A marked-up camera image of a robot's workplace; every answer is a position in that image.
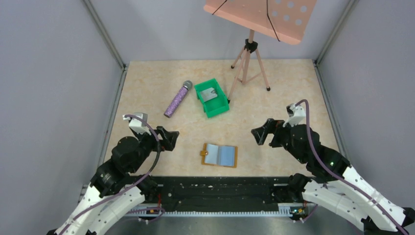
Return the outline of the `yellow leather card holder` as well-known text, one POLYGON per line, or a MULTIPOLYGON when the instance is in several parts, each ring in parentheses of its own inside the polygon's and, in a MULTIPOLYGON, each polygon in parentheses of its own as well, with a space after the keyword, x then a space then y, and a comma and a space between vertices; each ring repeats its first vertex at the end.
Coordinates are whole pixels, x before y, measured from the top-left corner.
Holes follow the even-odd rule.
POLYGON ((199 154, 202 165, 220 166, 228 168, 237 167, 238 147, 230 145, 216 145, 204 143, 199 154))

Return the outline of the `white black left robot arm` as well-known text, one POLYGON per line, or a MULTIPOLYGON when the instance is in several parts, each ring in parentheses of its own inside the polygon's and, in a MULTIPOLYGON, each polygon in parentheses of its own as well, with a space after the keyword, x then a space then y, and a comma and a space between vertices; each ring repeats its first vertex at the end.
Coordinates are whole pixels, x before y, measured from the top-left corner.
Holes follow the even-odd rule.
POLYGON ((174 150, 180 133, 162 126, 131 131, 98 167, 69 218, 49 235, 103 235, 132 208, 158 195, 150 173, 162 152, 174 150))

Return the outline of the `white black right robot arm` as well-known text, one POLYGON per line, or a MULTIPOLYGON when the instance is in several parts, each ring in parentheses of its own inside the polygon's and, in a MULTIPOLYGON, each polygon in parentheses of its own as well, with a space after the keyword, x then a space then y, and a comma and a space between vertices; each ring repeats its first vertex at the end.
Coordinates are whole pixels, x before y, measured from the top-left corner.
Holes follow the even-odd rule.
POLYGON ((366 235, 405 235, 415 221, 413 208, 400 207, 371 186, 338 151, 321 144, 309 126, 268 119, 251 131, 258 145, 273 135, 270 147, 282 147, 306 166, 311 177, 296 173, 274 193, 278 202, 292 200, 323 207, 366 235))

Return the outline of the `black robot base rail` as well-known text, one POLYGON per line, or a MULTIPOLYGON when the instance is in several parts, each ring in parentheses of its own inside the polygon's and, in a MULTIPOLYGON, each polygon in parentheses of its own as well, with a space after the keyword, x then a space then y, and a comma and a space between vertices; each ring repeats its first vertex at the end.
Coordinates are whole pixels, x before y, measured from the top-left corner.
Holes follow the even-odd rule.
POLYGON ((108 216, 154 220, 169 217, 278 216, 305 221, 316 208, 326 208, 357 227, 368 215, 358 204, 320 180, 289 177, 149 176, 104 205, 96 223, 108 216))

